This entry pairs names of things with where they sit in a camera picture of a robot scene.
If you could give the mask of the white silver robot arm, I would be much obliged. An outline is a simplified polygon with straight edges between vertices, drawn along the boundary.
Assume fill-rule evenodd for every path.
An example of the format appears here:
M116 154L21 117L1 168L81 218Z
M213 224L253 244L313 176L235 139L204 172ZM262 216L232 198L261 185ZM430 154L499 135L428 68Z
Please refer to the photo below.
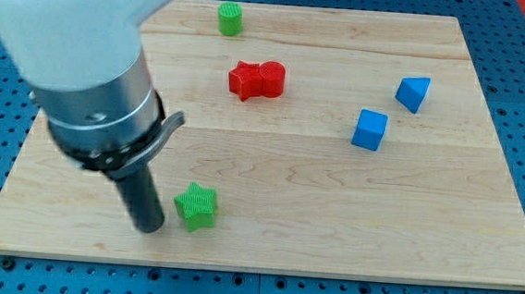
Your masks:
M159 147L164 113L140 27L172 0L0 0L0 40L84 168L116 171Z

